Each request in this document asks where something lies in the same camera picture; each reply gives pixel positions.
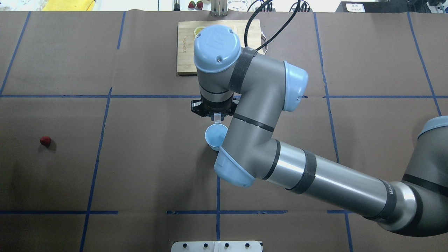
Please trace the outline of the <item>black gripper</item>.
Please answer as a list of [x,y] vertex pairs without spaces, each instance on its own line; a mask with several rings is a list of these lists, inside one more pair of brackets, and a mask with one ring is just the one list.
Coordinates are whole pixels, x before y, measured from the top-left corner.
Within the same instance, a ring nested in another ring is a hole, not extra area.
[[233,99],[227,99],[223,102],[211,102],[207,99],[201,100],[200,116],[201,117],[214,117],[215,113],[220,113],[221,117],[232,116]]

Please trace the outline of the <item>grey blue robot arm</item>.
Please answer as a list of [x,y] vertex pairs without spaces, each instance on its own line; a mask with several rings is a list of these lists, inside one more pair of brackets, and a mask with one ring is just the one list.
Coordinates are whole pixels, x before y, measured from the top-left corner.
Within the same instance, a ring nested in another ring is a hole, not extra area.
[[201,99],[192,112],[231,116],[214,164],[221,179],[242,188],[256,179],[270,182],[402,236],[447,233],[447,116],[426,122],[402,179],[389,182],[274,137],[282,114],[301,102],[305,70],[241,45],[221,24],[195,35],[193,59]]

